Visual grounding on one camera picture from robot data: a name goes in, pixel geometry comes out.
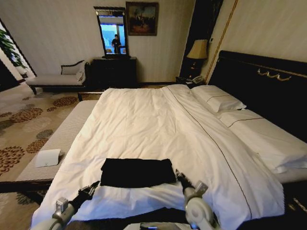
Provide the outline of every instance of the white cushion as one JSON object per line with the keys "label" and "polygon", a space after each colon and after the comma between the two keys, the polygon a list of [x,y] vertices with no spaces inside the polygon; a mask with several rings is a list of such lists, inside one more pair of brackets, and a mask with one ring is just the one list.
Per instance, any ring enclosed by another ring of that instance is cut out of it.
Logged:
{"label": "white cushion", "polygon": [[28,85],[82,85],[85,77],[77,81],[76,75],[42,75],[26,79]]}
{"label": "white cushion", "polygon": [[82,65],[84,65],[84,61],[75,66],[63,66],[62,74],[63,75],[70,75],[70,74],[75,75],[80,70],[80,67]]}
{"label": "white cushion", "polygon": [[250,110],[231,111],[220,120],[258,153],[273,173],[307,168],[307,144],[260,115]]}
{"label": "white cushion", "polygon": [[214,112],[246,108],[241,101],[214,85],[201,85],[192,89],[193,95],[203,105],[209,105]]}
{"label": "white cushion", "polygon": [[85,61],[83,61],[80,65],[80,68],[76,74],[77,81],[82,81],[85,76],[85,69],[84,69]]}

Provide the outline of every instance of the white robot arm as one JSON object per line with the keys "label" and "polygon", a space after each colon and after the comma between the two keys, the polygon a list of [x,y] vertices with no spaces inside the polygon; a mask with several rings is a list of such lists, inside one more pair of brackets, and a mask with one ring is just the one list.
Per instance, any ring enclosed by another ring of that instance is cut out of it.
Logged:
{"label": "white robot arm", "polygon": [[93,198],[95,189],[100,181],[93,183],[91,186],[86,186],[79,190],[78,195],[72,201],[65,198],[60,198],[56,203],[56,212],[51,219],[35,225],[31,230],[62,230],[69,223],[73,215],[75,215],[85,200]]}
{"label": "white robot arm", "polygon": [[[186,218],[192,229],[200,230],[220,230],[216,225],[213,226],[213,212],[210,206],[204,202],[202,195],[206,192],[208,187],[199,181],[194,188],[184,174],[176,171],[177,179],[181,182],[183,187],[183,194],[185,197]],[[80,206],[85,200],[93,198],[95,189],[99,181],[93,183],[91,186],[86,186],[79,190],[77,197],[68,201],[65,198],[60,198],[56,202],[56,212],[51,219],[43,221],[31,230],[63,230],[69,223],[74,214],[77,213]]]}

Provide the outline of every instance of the black headboard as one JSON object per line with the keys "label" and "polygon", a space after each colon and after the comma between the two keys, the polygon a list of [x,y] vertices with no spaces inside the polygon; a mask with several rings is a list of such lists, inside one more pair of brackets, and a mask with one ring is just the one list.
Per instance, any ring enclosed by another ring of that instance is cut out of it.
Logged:
{"label": "black headboard", "polygon": [[209,84],[307,142],[307,63],[221,51]]}

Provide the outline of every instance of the chaise lounge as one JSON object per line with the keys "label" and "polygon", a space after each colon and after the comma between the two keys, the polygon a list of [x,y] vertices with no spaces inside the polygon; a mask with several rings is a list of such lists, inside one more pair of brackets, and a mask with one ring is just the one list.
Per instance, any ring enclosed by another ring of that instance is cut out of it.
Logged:
{"label": "chaise lounge", "polygon": [[61,65],[60,75],[40,75],[26,79],[26,84],[36,94],[41,88],[86,88],[89,86],[89,63],[84,60],[72,65]]}

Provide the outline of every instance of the mirror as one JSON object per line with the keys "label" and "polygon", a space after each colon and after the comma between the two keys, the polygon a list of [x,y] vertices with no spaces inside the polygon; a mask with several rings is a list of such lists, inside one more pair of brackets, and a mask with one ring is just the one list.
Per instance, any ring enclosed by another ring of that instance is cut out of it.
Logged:
{"label": "mirror", "polygon": [[123,7],[94,7],[105,57],[128,56],[126,14]]}

